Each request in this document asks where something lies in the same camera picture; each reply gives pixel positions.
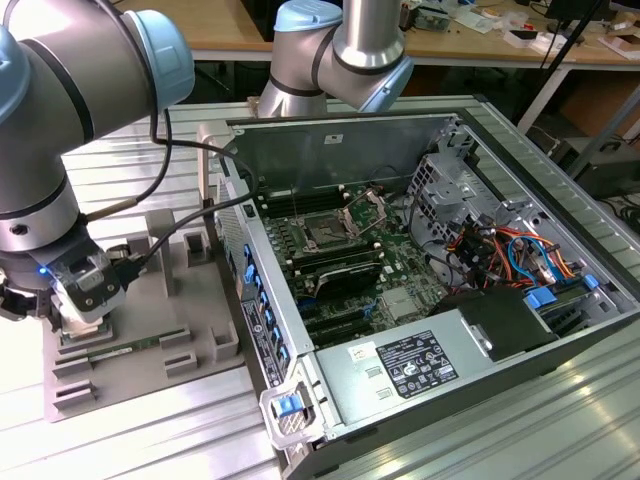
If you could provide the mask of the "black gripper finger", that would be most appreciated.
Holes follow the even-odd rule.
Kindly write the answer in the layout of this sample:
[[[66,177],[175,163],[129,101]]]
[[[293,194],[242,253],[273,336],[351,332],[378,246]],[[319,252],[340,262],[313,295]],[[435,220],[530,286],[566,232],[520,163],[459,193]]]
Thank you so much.
[[[12,290],[8,281],[1,282],[1,317],[21,321],[27,317],[46,318],[51,312],[49,291],[23,293]]]

